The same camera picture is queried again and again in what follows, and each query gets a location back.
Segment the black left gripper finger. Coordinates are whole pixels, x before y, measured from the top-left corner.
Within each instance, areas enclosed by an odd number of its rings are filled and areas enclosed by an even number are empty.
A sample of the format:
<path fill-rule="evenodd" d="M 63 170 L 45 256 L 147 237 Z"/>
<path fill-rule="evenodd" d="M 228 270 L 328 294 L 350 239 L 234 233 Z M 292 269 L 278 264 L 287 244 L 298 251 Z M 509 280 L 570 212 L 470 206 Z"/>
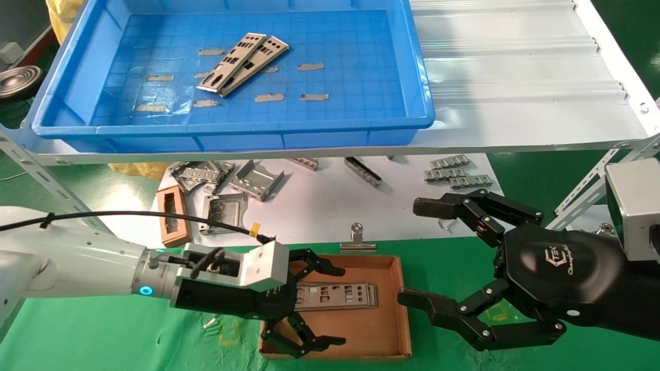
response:
<path fill-rule="evenodd" d="M 313 272 L 333 277 L 343 277 L 346 273 L 344 268 L 335 267 L 330 260 L 321 258 L 316 252 L 308 248 L 290 250 L 288 260 L 289 262 L 301 261 L 305 263 L 305 266 L 299 272 L 294 273 L 295 281 L 303 280 Z"/>
<path fill-rule="evenodd" d="M 264 321 L 261 339 L 295 359 L 304 357 L 312 351 L 323 352 L 330 346 L 340 346 L 346 343 L 346 339 L 340 336 L 316 336 L 307 321 L 297 311 L 287 315 L 284 319 L 287 320 L 295 334 L 297 334 L 301 343 L 290 340 L 275 329 L 276 325 L 282 321 L 281 319 Z"/>

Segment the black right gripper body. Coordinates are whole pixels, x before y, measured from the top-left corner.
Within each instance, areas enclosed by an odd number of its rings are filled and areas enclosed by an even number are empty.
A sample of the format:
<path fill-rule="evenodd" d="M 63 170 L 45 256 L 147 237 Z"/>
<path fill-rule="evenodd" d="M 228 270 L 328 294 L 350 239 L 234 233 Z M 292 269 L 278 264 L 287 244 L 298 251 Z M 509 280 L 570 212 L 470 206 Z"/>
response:
<path fill-rule="evenodd" d="M 505 300 L 527 317 L 658 340 L 658 263 L 628 260 L 616 238 L 526 223 L 497 256 Z"/>

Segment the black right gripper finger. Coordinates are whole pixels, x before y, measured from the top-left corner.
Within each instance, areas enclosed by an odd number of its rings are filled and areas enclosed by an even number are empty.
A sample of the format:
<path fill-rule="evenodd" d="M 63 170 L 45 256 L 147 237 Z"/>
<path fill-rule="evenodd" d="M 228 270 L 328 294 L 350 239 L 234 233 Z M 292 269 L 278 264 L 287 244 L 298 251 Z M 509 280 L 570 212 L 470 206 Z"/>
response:
<path fill-rule="evenodd" d="M 540 225 L 544 216 L 540 210 L 486 189 L 466 194 L 445 193 L 439 199 L 417 198 L 413 213 L 441 220 L 459 219 L 490 247 L 502 245 L 505 229 L 499 220 L 513 226 Z"/>
<path fill-rule="evenodd" d="M 398 293 L 398 303 L 424 311 L 432 326 L 455 331 L 477 351 L 552 345 L 566 333 L 563 323 L 544 318 L 537 310 L 533 311 L 534 322 L 489 326 L 479 319 L 479 315 L 511 291 L 509 282 L 504 278 L 494 280 L 464 301 L 402 288 Z"/>

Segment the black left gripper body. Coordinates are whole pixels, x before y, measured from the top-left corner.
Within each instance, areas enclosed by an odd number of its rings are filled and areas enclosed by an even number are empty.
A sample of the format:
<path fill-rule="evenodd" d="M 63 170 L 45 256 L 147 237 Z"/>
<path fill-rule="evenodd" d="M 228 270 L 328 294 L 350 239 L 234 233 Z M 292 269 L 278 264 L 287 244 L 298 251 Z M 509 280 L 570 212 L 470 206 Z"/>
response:
<path fill-rule="evenodd" d="M 280 321 L 294 312 L 297 278 L 262 293 L 252 289 L 184 279 L 170 300 L 172 307 L 244 319 Z"/>

